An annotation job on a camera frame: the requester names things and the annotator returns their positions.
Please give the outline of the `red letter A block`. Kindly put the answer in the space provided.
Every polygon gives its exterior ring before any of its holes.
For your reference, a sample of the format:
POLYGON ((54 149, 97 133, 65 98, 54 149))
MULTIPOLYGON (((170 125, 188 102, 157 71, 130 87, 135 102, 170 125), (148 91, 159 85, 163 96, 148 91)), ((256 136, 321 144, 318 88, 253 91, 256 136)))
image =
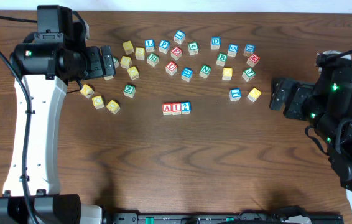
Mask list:
POLYGON ((164 116, 172 115, 172 104, 171 103, 164 103, 162 105, 162 112, 164 116))

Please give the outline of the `red letter I block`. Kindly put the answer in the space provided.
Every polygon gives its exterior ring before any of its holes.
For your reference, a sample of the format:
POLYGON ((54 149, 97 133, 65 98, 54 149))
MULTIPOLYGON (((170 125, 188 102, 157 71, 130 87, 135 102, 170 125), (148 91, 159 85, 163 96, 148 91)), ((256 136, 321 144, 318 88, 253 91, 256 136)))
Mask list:
POLYGON ((172 114, 180 115, 182 113, 182 105, 181 103, 172 103, 172 114))

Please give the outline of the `blue number 2 block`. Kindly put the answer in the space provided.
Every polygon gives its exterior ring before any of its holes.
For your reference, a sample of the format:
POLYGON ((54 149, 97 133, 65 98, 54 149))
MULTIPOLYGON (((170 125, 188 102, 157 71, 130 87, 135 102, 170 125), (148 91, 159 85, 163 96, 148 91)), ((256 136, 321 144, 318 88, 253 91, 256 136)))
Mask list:
POLYGON ((191 104, 190 102, 181 102, 181 114, 190 114, 191 113, 191 104))

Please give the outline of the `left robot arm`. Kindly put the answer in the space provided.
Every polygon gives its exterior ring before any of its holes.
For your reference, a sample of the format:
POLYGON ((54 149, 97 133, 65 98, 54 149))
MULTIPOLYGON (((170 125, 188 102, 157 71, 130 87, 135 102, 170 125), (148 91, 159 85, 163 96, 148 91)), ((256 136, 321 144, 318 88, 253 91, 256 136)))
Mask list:
POLYGON ((4 59, 15 78, 17 118, 0 223, 111 223, 99 205, 61 194, 58 130, 70 82, 116 74, 111 48, 87 47, 88 24, 59 5, 37 8, 37 31, 4 59))

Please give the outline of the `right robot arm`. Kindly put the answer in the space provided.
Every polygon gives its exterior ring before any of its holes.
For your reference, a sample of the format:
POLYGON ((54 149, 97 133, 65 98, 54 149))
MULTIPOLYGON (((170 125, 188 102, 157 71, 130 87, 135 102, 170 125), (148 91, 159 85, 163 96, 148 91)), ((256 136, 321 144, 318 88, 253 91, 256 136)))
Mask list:
POLYGON ((352 210, 352 50, 317 54, 319 78, 307 83, 273 78, 270 109, 287 119, 307 121, 312 141, 327 156, 346 189, 352 210))

